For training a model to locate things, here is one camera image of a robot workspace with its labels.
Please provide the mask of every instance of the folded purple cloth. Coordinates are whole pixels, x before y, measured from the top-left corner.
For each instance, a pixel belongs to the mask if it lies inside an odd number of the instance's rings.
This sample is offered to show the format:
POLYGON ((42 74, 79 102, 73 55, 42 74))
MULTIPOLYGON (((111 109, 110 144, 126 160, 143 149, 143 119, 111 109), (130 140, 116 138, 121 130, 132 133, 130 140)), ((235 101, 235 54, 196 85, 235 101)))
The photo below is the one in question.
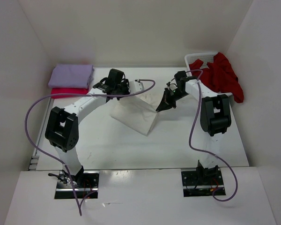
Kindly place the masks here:
POLYGON ((88 88, 93 65, 58 64, 48 83, 50 88, 88 88))

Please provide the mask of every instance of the white basket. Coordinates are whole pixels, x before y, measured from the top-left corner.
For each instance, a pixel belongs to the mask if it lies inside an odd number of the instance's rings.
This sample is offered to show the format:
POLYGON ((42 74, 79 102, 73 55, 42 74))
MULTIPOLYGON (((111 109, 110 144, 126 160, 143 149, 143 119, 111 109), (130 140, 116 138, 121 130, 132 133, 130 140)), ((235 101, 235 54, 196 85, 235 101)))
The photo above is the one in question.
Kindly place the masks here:
MULTIPOLYGON (((203 53, 193 53, 193 54, 188 54, 184 57, 185 59, 185 63, 186 63, 186 67, 187 70, 191 70, 189 68, 189 64, 192 64, 193 62, 195 62, 197 59, 202 60, 203 61, 203 65, 201 66, 201 69, 203 68, 207 68, 207 63, 208 62, 214 62, 214 56, 217 54, 218 52, 203 52, 203 53)), ((223 93, 226 94, 227 96, 231 96, 232 93, 223 93)))

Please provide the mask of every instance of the red fabric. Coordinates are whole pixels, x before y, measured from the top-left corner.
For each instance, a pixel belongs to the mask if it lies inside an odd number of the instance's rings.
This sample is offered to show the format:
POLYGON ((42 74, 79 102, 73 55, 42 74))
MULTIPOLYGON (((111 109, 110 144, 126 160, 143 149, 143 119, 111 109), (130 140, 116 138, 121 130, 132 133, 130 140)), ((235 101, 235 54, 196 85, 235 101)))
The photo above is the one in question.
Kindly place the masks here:
MULTIPOLYGON (((196 60, 189 64, 190 69, 200 69, 203 61, 196 60)), ((214 56, 214 62, 207 63, 208 68, 203 69, 200 78, 202 83, 214 92, 231 92, 237 103, 244 101, 244 93, 238 83, 238 77, 235 75, 228 59, 222 54, 217 53, 214 56)), ((193 72, 192 75, 199 76, 200 71, 193 72)))
MULTIPOLYGON (((88 89, 83 88, 52 88, 51 94, 87 94, 89 92, 88 89)), ((51 98, 69 98, 74 97, 73 95, 62 95, 62 96, 53 96, 51 98)))

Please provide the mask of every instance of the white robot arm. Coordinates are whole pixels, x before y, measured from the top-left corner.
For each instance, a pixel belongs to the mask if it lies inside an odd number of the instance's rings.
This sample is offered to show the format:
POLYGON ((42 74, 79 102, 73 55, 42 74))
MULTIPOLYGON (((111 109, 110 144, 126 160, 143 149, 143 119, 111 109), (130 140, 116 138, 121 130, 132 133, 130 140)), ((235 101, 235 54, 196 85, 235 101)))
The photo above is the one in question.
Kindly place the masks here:
MULTIPOLYGON (((230 105, 226 94, 218 94, 213 92, 201 81, 197 81, 195 76, 187 76, 185 71, 179 71, 174 75, 172 80, 176 81, 175 85, 170 82, 164 90, 163 98, 158 106, 158 112, 176 108, 176 101, 192 95, 196 100, 199 100, 199 87, 197 82, 200 82, 202 103, 200 111, 200 124, 203 131, 208 132, 206 150, 218 154, 220 152, 221 140, 224 133, 231 125, 230 105)), ((215 158, 207 155, 207 158, 201 162, 204 167, 214 167, 216 165, 215 158)))
MULTIPOLYGON (((142 92, 143 84, 139 81, 129 82, 123 72, 112 69, 108 77, 95 84, 89 95, 100 97, 82 97, 63 109, 54 107, 49 116, 45 137, 54 146, 59 158, 67 165, 73 180, 79 184, 83 179, 83 166, 76 151, 79 139, 79 123, 97 107, 104 105, 111 97, 104 95, 129 95, 142 92)), ((68 176, 63 165, 63 173, 68 176)))

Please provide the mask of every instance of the white table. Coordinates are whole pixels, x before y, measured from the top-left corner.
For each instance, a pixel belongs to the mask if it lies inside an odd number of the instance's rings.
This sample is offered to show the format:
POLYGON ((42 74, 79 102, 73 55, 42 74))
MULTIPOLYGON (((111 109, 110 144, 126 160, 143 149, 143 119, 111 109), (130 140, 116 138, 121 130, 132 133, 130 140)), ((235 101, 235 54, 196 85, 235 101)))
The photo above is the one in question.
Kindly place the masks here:
MULTIPOLYGON (((183 197, 180 169, 100 171, 98 199, 86 200, 82 217, 74 199, 54 200, 48 171, 21 172, 5 225, 275 225, 257 168, 234 171, 239 188, 229 202, 183 197)), ((235 188, 228 168, 222 177, 220 199, 235 188)))
MULTIPOLYGON (((111 68, 95 68, 93 84, 108 76, 111 68)), ((117 68, 125 72, 128 79, 150 78, 156 86, 150 93, 163 93, 165 84, 177 71, 186 68, 149 67, 117 68)), ((52 100, 41 135, 39 147, 57 156, 55 149, 45 139, 44 132, 52 106, 64 107, 77 98, 52 100)), ((157 124, 149 136, 143 136, 111 118, 109 113, 116 100, 97 108, 79 125, 77 153, 84 169, 149 169, 149 168, 190 168, 196 167, 204 153, 191 150, 188 137, 194 120, 198 102, 191 96, 177 101, 177 108, 161 112, 157 124)), ((231 127, 222 140, 219 156, 231 166, 248 166, 248 160, 241 142, 237 125, 231 111, 231 127)), ((203 132, 200 122, 196 124, 193 145, 206 147, 207 133, 203 132)), ((37 170, 60 170, 61 164, 40 153, 37 170)))

